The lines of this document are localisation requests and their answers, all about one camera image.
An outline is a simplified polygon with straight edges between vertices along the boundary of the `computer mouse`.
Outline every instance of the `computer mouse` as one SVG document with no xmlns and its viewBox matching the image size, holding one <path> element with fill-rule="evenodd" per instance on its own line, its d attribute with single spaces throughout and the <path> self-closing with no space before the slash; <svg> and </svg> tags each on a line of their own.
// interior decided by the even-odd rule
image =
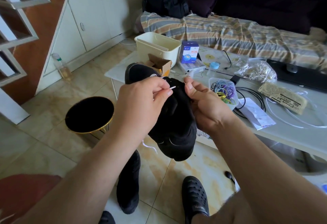
<svg viewBox="0 0 327 224">
<path fill-rule="evenodd" d="M 293 64 L 286 64 L 286 70 L 290 73 L 297 73 L 298 72 L 298 66 Z"/>
</svg>

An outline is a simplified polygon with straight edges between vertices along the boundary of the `tile floor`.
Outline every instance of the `tile floor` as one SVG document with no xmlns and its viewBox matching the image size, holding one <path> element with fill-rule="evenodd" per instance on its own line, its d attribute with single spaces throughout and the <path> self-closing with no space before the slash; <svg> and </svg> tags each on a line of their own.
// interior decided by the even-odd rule
<svg viewBox="0 0 327 224">
<path fill-rule="evenodd" d="M 64 177 L 90 147 L 70 132 L 64 117 L 68 109 L 89 96 L 104 96 L 115 101 L 111 79 L 104 73 L 136 49 L 118 44 L 73 72 L 74 80 L 60 80 L 23 104 L 31 114 L 15 126 L 0 117 L 0 178 L 18 173 L 44 173 Z M 115 188 L 105 209 L 117 224 L 184 223 L 181 187 L 185 176 L 199 178 L 209 196 L 214 214 L 234 193 L 223 172 L 227 164 L 218 150 L 196 143 L 192 156 L 183 162 L 166 157 L 149 137 L 148 146 L 140 145 L 140 202 L 131 215 L 124 214 L 116 199 Z"/>
</svg>

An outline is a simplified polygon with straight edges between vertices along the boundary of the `striped blanket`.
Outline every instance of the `striped blanket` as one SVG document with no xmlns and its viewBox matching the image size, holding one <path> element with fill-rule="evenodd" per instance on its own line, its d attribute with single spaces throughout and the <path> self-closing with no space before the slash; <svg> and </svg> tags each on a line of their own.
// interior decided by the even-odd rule
<svg viewBox="0 0 327 224">
<path fill-rule="evenodd" d="M 327 45 L 307 35 L 262 26 L 253 21 L 212 15 L 182 19 L 144 12 L 144 32 L 156 32 L 177 40 L 249 57 L 269 58 L 327 73 Z"/>
</svg>

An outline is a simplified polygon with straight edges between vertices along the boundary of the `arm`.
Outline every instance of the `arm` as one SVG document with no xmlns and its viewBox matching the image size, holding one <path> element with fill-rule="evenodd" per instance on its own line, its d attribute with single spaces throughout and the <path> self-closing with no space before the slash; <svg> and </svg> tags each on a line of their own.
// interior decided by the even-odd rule
<svg viewBox="0 0 327 224">
<path fill-rule="evenodd" d="M 208 88 L 185 79 L 194 115 L 261 223 L 326 223 L 327 197 L 264 145 Z"/>
<path fill-rule="evenodd" d="M 110 130 L 18 223 L 98 223 L 121 170 L 171 94 L 159 77 L 122 86 Z"/>
</svg>

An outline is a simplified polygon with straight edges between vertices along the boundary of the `black sneaker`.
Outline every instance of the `black sneaker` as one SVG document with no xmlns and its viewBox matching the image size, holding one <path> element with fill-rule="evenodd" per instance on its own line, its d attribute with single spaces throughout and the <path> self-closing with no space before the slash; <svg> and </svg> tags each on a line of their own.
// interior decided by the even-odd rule
<svg viewBox="0 0 327 224">
<path fill-rule="evenodd" d="M 116 222 L 108 211 L 103 211 L 99 224 L 116 224 Z"/>
<path fill-rule="evenodd" d="M 139 63 L 129 65 L 125 72 L 125 83 L 132 84 L 151 75 L 160 76 L 151 67 Z M 186 160 L 193 152 L 197 135 L 197 125 L 191 109 L 191 100 L 185 93 L 185 84 L 177 79 L 164 77 L 173 94 L 161 109 L 156 125 L 149 136 L 159 149 L 176 161 Z"/>
<path fill-rule="evenodd" d="M 209 216 L 207 194 L 201 182 L 194 176 L 187 176 L 182 184 L 182 201 L 185 213 L 185 224 L 191 224 L 196 214 Z"/>
<path fill-rule="evenodd" d="M 139 204 L 140 167 L 140 154 L 135 150 L 120 173 L 117 184 L 117 201 L 125 214 L 132 214 Z"/>
</svg>

